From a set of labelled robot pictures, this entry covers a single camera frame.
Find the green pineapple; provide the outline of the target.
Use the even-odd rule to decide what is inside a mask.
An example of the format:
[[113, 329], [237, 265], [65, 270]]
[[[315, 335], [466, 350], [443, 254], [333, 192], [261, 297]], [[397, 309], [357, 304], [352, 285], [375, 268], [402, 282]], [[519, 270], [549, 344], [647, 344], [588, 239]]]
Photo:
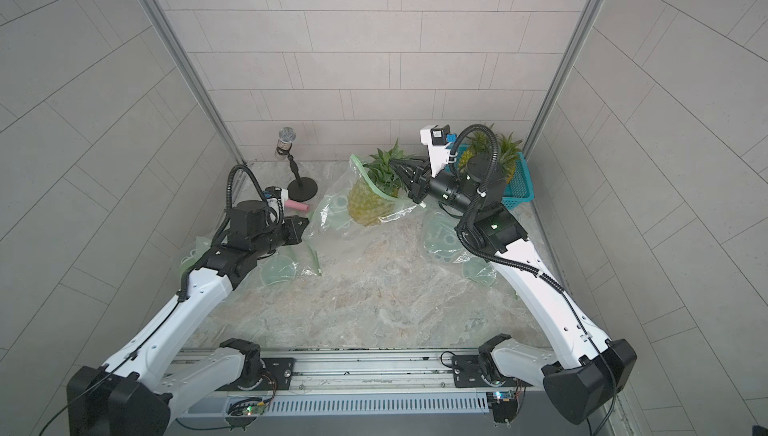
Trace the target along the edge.
[[352, 155], [350, 163], [357, 181], [347, 196], [347, 210], [352, 220], [363, 226], [390, 222], [408, 214], [415, 204], [401, 192], [402, 180], [389, 165], [390, 160], [406, 158], [404, 150], [395, 142], [390, 150], [378, 150], [370, 154], [368, 162]]
[[510, 154], [504, 154], [500, 157], [500, 166], [504, 173], [505, 181], [507, 184], [512, 182], [517, 170], [517, 162], [520, 154], [518, 152], [512, 152]]

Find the yellow pineapple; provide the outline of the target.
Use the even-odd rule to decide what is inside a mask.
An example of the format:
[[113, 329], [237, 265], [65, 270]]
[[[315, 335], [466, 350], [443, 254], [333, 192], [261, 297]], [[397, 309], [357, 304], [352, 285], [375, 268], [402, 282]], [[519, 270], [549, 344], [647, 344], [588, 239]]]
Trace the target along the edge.
[[493, 126], [486, 129], [462, 130], [457, 138], [461, 154], [457, 156], [457, 167], [461, 172], [466, 172], [470, 162], [485, 165], [492, 156], [491, 137]]

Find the orange pineapple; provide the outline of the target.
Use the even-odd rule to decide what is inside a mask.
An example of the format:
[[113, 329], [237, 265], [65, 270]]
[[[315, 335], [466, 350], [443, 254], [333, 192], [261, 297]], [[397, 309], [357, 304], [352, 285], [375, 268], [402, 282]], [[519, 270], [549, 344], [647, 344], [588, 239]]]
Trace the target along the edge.
[[513, 132], [510, 134], [498, 133], [497, 139], [500, 145], [499, 162], [505, 169], [516, 166], [520, 156], [521, 139], [517, 139]]

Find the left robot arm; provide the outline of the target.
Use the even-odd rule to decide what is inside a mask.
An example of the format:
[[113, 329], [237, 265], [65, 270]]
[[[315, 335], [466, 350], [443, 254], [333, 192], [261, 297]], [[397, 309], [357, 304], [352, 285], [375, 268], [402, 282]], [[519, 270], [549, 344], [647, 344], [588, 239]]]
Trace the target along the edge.
[[278, 388], [260, 346], [230, 338], [211, 355], [167, 372], [184, 343], [213, 309], [282, 246], [297, 245], [309, 224], [287, 216], [280, 202], [246, 200], [202, 256], [184, 270], [180, 288], [125, 346], [97, 368], [83, 366], [69, 380], [67, 413], [73, 435], [162, 435], [173, 420], [215, 390], [235, 385]]

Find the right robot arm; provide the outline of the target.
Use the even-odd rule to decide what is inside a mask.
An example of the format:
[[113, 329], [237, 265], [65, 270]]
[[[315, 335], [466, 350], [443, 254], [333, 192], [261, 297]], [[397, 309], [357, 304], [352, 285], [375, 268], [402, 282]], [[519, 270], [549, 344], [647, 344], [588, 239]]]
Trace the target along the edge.
[[489, 339], [478, 349], [486, 382], [501, 386], [513, 379], [541, 388], [575, 425], [603, 405], [613, 407], [637, 354], [628, 341], [611, 339], [549, 274], [528, 233], [501, 201], [504, 171], [483, 156], [472, 158], [464, 172], [434, 172], [422, 158], [394, 159], [390, 166], [413, 201], [431, 196], [459, 212], [459, 242], [510, 284], [550, 343], [549, 350], [540, 350], [507, 334]]

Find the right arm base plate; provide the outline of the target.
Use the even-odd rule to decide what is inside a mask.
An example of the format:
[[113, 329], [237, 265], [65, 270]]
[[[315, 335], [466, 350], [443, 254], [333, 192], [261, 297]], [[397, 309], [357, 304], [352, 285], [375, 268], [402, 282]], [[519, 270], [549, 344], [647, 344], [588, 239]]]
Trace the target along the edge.
[[493, 382], [483, 375], [477, 355], [449, 354], [451, 360], [448, 363], [453, 373], [454, 386], [456, 388], [516, 388], [529, 387], [529, 384], [512, 377], [503, 377], [500, 381]]

